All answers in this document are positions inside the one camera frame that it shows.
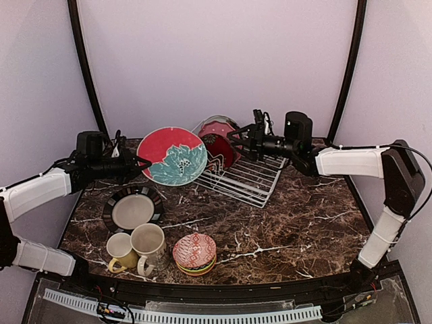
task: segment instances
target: purple wall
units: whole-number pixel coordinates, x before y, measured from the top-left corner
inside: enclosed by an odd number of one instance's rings
[[[432,159],[432,3],[426,0],[368,2],[358,64],[336,142],[385,144],[397,138]],[[431,171],[421,165],[429,191]],[[383,208],[382,181],[354,181],[376,221]],[[429,204],[390,254],[402,264],[422,323],[432,323],[431,214]]]
[[[301,110],[326,136],[356,1],[83,0],[88,55],[107,125],[129,137],[192,129],[210,115]]]
[[[76,135],[95,129],[82,81],[66,1],[0,4],[0,186],[44,171],[68,156]],[[57,246],[76,196],[21,216],[13,231]],[[0,272],[0,323],[20,323],[34,274]]]

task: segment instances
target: stack of bowls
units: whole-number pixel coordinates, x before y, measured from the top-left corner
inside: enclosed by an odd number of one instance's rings
[[[190,234],[175,244],[173,257],[178,269],[186,275],[205,275],[215,266],[216,243],[208,235]]]

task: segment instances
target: white vent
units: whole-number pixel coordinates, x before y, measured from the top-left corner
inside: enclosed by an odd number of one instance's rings
[[[94,298],[82,298],[45,289],[44,299],[54,302],[88,315],[96,316],[97,300]],[[244,315],[194,315],[151,312],[148,310],[133,309],[135,323],[155,324],[285,324],[301,323],[321,319],[321,307],[307,307],[294,310],[283,310],[271,313],[257,313]],[[130,314],[126,314],[124,322],[131,323]]]

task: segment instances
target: marble surface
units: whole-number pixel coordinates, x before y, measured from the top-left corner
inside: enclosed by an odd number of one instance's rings
[[[129,140],[136,148],[139,140]],[[112,274],[105,245],[112,235],[102,220],[109,198],[125,186],[145,185],[163,200],[163,228],[169,252],[183,236],[199,232],[217,244],[217,264],[202,277],[170,265],[150,278],[136,269]],[[347,272],[369,231],[343,178],[308,178],[283,170],[264,209],[252,207],[197,184],[167,187],[143,175],[125,186],[97,181],[78,202],[61,247],[84,257],[90,272],[167,284],[263,284]]]

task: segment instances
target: mug handle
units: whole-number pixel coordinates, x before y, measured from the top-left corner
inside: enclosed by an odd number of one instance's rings
[[[123,266],[121,266],[119,269],[114,269],[114,264],[116,262],[119,262],[119,260],[116,258],[112,258],[112,260],[109,261],[108,270],[110,270],[110,272],[119,273],[119,272],[125,271],[127,269],[127,267],[123,267]]]
[[[136,269],[138,270],[138,274],[142,275],[144,277],[148,277],[155,268],[154,265],[148,265],[147,270],[144,270],[144,266],[146,265],[147,256],[143,255],[140,257],[140,260],[138,261],[138,265],[136,266]]]

